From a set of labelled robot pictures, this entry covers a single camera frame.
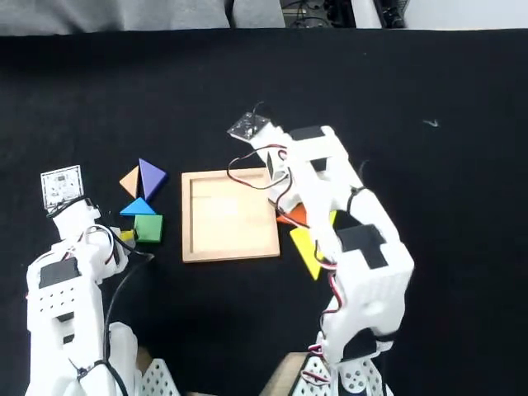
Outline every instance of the white wall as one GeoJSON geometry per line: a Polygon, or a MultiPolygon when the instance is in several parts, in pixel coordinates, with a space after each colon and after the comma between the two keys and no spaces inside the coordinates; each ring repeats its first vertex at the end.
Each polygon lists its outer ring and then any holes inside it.
{"type": "Polygon", "coordinates": [[[410,29],[528,27],[528,0],[409,0],[410,29]]]}

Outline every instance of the green square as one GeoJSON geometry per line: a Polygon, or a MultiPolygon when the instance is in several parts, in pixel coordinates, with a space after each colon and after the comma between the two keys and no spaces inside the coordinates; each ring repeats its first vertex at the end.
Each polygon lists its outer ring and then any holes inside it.
{"type": "Polygon", "coordinates": [[[137,214],[134,229],[138,242],[160,242],[162,240],[163,216],[160,214],[137,214]]]}

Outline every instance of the yellow piece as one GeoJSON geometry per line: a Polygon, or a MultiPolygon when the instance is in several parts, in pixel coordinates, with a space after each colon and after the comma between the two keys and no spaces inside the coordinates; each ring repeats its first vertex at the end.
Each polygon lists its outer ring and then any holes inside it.
{"type": "Polygon", "coordinates": [[[130,231],[121,231],[120,240],[123,242],[130,241],[135,238],[134,230],[130,231]]]}
{"type": "Polygon", "coordinates": [[[134,198],[138,197],[138,178],[139,166],[132,169],[130,173],[128,173],[119,181],[119,184],[121,184],[123,188],[127,190],[128,193],[131,194],[134,198]]]}
{"type": "MultiPolygon", "coordinates": [[[[330,212],[330,223],[333,225],[335,221],[336,211],[333,210],[330,212]]],[[[304,264],[306,264],[310,275],[313,277],[313,280],[316,281],[321,272],[321,265],[315,260],[315,245],[312,243],[309,231],[305,228],[298,227],[297,229],[292,229],[290,231],[290,236],[293,239],[297,250],[299,250],[300,256],[303,258],[304,264]]],[[[318,253],[318,257],[323,258],[323,255],[318,253]]]]}

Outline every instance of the blue triangle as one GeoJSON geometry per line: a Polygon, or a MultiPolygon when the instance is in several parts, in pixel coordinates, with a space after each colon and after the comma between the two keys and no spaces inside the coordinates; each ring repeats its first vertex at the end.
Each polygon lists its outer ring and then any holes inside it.
{"type": "Polygon", "coordinates": [[[120,212],[121,216],[136,216],[136,215],[155,215],[156,212],[152,210],[143,198],[138,198],[120,212]]]}

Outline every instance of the gray fabric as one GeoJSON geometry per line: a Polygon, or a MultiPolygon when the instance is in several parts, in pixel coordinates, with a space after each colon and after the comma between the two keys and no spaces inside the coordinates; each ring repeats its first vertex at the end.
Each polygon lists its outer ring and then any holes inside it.
{"type": "MultiPolygon", "coordinates": [[[[233,0],[0,0],[0,35],[229,27],[233,0]]],[[[236,27],[284,27],[279,0],[234,0],[236,27]]]]}

